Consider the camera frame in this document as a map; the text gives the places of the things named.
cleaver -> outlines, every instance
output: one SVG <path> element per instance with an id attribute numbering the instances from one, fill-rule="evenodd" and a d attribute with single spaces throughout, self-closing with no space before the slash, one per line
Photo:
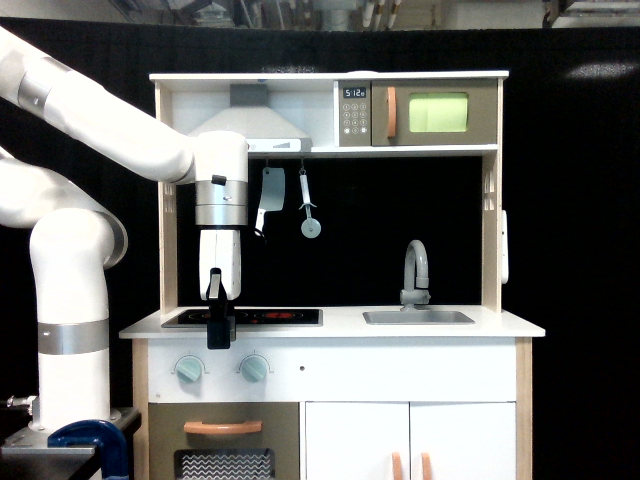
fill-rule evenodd
<path id="1" fill-rule="evenodd" d="M 284 168 L 265 167 L 262 170 L 262 196 L 256 218 L 256 235 L 262 234 L 264 214 L 282 210 L 284 204 Z"/>

pizza cutter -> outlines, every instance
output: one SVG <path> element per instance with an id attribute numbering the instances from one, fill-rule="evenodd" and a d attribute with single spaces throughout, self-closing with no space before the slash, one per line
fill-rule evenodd
<path id="1" fill-rule="evenodd" d="M 307 181 L 307 172 L 304 169 L 304 166 L 300 169 L 300 187 L 302 187 L 302 207 L 304 207 L 305 212 L 307 214 L 307 219 L 302 222 L 302 226 L 300 230 L 302 230 L 302 234 L 307 238 L 316 238 L 320 235 L 320 231 L 322 228 L 320 227 L 320 222 L 315 218 L 311 217 L 311 207 L 315 207 L 313 203 L 311 203 L 311 196 L 309 195 L 309 183 Z"/>

microwave window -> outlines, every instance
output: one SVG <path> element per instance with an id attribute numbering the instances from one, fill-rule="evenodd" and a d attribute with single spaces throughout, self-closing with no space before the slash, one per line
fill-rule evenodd
<path id="1" fill-rule="evenodd" d="M 367 98 L 367 87 L 349 87 L 342 89 L 344 98 Z"/>
<path id="2" fill-rule="evenodd" d="M 409 95 L 409 130 L 413 133 L 466 132 L 469 94 L 430 92 Z"/>

metal sink basin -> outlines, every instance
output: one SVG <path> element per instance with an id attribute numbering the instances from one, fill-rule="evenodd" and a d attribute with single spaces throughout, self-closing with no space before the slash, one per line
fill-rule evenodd
<path id="1" fill-rule="evenodd" d="M 364 312 L 370 325 L 470 325 L 476 323 L 464 313 L 442 310 Z"/>

green microwave screen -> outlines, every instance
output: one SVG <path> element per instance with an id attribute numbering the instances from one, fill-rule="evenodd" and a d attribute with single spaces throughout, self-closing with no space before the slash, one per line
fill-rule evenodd
<path id="1" fill-rule="evenodd" d="M 466 132 L 469 94 L 429 92 L 409 95 L 409 130 L 414 133 Z"/>

